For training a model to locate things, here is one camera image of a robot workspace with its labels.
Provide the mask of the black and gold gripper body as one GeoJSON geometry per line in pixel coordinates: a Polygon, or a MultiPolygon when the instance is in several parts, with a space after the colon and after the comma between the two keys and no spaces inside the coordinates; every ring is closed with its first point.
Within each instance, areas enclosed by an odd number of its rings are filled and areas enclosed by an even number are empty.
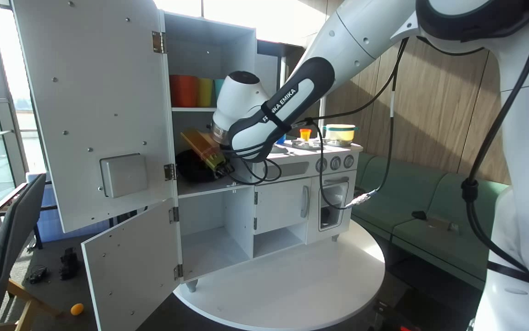
{"type": "Polygon", "coordinates": [[[184,130],[182,137],[195,150],[195,154],[213,170],[215,176],[225,174],[226,158],[208,132],[191,128],[184,130]]]}

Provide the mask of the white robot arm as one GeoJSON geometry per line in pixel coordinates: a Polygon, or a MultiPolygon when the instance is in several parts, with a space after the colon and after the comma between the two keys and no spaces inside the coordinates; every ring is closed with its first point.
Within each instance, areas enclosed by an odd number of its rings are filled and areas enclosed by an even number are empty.
{"type": "Polygon", "coordinates": [[[276,93],[259,95],[250,71],[226,77],[215,141],[230,159],[265,159],[305,108],[408,36],[498,60],[502,110],[487,135],[504,139],[511,191],[478,233],[489,260],[474,331],[529,331],[529,0],[346,0],[276,93]]]}

